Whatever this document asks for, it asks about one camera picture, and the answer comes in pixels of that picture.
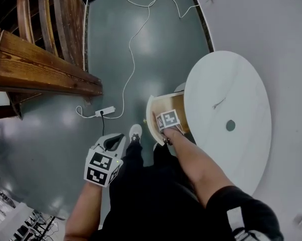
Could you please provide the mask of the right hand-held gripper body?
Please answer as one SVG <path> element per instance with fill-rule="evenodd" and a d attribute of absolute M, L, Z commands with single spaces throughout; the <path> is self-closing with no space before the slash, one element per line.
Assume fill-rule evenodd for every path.
<path fill-rule="evenodd" d="M 162 112 L 156 115 L 158 130 L 163 130 L 180 124 L 177 111 L 175 109 Z"/>

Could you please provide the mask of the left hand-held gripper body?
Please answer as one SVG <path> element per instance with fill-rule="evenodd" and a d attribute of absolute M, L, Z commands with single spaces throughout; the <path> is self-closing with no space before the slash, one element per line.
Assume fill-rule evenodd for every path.
<path fill-rule="evenodd" d="M 123 160 L 101 148 L 89 149 L 85 162 L 84 180 L 108 187 L 117 177 Z"/>

